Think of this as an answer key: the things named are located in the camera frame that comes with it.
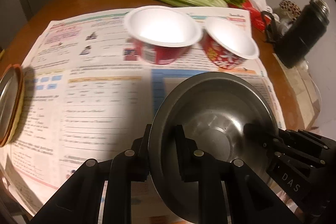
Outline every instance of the metal pot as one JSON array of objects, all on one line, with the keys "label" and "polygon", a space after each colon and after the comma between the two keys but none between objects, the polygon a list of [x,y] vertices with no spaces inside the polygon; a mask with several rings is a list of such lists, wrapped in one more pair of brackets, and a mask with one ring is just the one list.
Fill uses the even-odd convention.
[{"label": "metal pot", "polygon": [[179,174],[171,128],[182,124],[187,138],[219,160],[239,158],[269,182],[266,150],[251,139],[249,125],[273,136],[278,127],[262,95],[241,78],[223,72],[195,75],[178,85],[160,106],[148,144],[150,170],[158,194],[179,217],[196,223],[198,184]]}]

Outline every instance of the red paper cup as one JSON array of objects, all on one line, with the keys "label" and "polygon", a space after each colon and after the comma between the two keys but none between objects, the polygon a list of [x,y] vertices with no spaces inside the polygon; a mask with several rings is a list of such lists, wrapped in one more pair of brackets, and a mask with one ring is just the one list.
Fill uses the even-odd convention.
[{"label": "red paper cup", "polygon": [[206,36],[202,43],[208,58],[223,69],[233,69],[247,59],[259,57],[256,42],[238,26],[219,17],[205,20]]},{"label": "red paper cup", "polygon": [[156,65],[170,64],[189,49],[189,47],[154,46],[135,38],[132,41],[136,48],[136,53],[145,61]]},{"label": "red paper cup", "polygon": [[124,24],[137,54],[157,65],[172,63],[202,37],[200,25],[190,16],[163,6],[134,9]]}]

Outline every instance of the black bottle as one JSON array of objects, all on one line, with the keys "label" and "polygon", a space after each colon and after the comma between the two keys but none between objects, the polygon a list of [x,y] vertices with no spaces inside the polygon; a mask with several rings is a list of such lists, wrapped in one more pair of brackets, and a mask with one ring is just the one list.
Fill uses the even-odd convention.
[{"label": "black bottle", "polygon": [[301,61],[326,32],[329,8],[323,0],[310,0],[292,27],[274,43],[281,62],[292,68]]}]

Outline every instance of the metal screw head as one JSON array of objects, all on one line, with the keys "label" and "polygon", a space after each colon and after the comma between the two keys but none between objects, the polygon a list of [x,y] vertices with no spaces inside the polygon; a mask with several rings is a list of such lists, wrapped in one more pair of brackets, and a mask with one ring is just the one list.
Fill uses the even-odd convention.
[{"label": "metal screw head", "polygon": [[202,157],[204,155],[204,152],[202,150],[195,150],[194,155],[196,157]]},{"label": "metal screw head", "polygon": [[241,167],[241,166],[244,165],[244,162],[240,159],[236,159],[236,160],[233,161],[233,164],[237,167]]},{"label": "metal screw head", "polygon": [[94,166],[96,164],[96,161],[93,159],[87,160],[86,161],[86,166],[91,167]]},{"label": "metal screw head", "polygon": [[131,149],[125,151],[125,156],[127,156],[127,157],[132,157],[132,156],[134,156],[134,154],[135,154],[135,152]]}]

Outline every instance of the wooden table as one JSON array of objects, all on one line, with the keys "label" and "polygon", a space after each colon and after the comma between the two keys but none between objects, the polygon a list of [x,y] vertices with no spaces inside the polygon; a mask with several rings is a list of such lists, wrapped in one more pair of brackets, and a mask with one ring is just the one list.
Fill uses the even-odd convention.
[{"label": "wooden table", "polygon": [[[0,73],[2,74],[10,63],[21,64],[23,62],[34,42],[51,20],[62,20],[102,10],[137,8],[145,5],[164,4],[156,0],[53,0],[45,5],[16,35],[0,62]],[[286,127],[293,130],[304,128],[296,97],[272,54],[272,45],[265,43],[264,34],[254,27],[252,36],[259,46],[260,59],[273,83]]]}]

